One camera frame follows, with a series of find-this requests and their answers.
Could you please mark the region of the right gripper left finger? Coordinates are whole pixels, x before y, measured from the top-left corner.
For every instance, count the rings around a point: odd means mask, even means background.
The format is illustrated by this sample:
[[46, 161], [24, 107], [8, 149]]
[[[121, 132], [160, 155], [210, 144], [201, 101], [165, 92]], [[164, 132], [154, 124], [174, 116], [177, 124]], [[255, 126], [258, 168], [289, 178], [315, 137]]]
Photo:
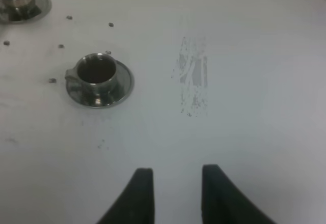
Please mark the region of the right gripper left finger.
[[136, 169], [125, 189], [98, 223], [155, 223], [153, 170]]

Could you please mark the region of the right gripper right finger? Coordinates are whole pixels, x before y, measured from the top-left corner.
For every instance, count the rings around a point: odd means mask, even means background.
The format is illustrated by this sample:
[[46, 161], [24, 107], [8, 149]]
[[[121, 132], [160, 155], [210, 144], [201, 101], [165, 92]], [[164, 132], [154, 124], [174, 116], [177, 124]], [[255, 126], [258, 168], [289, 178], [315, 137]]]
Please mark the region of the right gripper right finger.
[[216, 164], [202, 168], [202, 223], [274, 223]]

